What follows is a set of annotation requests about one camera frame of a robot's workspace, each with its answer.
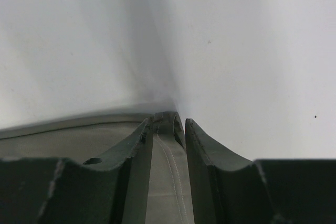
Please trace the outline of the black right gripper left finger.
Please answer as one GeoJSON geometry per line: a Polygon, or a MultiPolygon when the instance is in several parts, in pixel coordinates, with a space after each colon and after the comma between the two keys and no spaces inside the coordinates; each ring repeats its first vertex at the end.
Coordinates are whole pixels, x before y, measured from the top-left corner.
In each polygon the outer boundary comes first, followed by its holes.
{"type": "Polygon", "coordinates": [[[1,223],[145,223],[152,118],[1,130],[1,223]]]}

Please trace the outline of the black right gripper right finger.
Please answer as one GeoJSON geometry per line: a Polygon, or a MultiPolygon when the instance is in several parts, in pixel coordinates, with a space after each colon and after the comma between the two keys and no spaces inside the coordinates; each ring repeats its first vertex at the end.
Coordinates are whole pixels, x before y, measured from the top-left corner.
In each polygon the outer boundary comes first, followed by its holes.
{"type": "Polygon", "coordinates": [[[250,161],[185,122],[196,223],[335,223],[335,160],[250,161]]]}

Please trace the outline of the grey t-shirt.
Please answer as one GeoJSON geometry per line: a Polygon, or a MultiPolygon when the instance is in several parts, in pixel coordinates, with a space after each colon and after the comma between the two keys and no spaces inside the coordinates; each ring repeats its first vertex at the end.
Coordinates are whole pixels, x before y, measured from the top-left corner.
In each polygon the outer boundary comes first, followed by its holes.
{"type": "Polygon", "coordinates": [[[153,146],[145,223],[193,223],[184,130],[177,113],[84,118],[152,118],[153,146]]]}

